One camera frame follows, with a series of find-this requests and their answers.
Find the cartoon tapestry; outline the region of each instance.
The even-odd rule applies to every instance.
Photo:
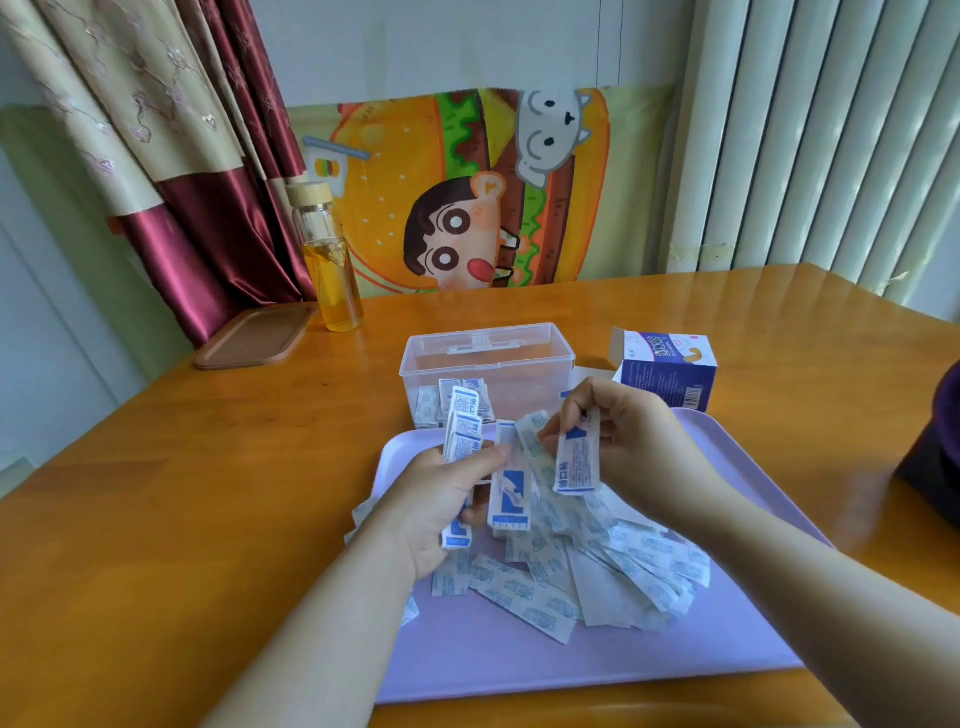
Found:
[[[291,108],[364,296],[643,272],[673,88]]]

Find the yellow liquid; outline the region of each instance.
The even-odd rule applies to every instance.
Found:
[[[303,246],[310,278],[317,289],[317,301],[326,327],[350,331],[363,322],[363,306],[350,254],[343,240]]]

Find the clear plastic box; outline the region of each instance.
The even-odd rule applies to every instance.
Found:
[[[516,420],[540,409],[557,409],[573,359],[573,349],[553,324],[479,328],[411,336],[400,376],[411,417],[421,387],[440,379],[482,377],[493,414]]]

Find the glass bottle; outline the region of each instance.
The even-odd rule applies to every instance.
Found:
[[[326,182],[290,184],[287,194],[326,327],[331,331],[357,328],[363,322],[363,306],[330,186]]]

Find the left hand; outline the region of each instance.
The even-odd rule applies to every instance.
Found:
[[[508,454],[509,449],[502,447],[483,448],[459,462],[445,463],[439,448],[425,450],[400,474],[364,526],[382,528],[399,539],[409,551],[416,578],[423,578],[449,553],[440,548],[440,532],[457,518],[477,480],[501,470]],[[481,498],[461,520],[470,525],[486,522]]]

